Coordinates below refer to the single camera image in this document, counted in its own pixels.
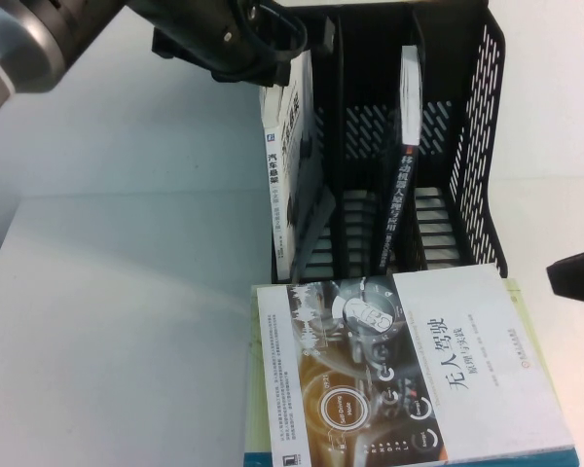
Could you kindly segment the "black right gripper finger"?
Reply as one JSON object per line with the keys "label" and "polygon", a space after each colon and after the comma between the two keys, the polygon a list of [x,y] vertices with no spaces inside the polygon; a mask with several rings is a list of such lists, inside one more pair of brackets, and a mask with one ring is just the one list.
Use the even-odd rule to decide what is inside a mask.
{"label": "black right gripper finger", "polygon": [[584,299],[584,252],[559,260],[546,270],[555,295]]}

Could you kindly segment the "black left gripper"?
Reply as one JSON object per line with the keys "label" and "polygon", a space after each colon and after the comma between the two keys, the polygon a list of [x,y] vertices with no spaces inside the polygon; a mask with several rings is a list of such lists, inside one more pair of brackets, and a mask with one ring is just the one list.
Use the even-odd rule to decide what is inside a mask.
{"label": "black left gripper", "polygon": [[[219,83],[287,87],[298,56],[298,18],[275,1],[129,1],[154,26],[152,52],[210,72]],[[336,26],[321,23],[320,53],[331,54]]]}

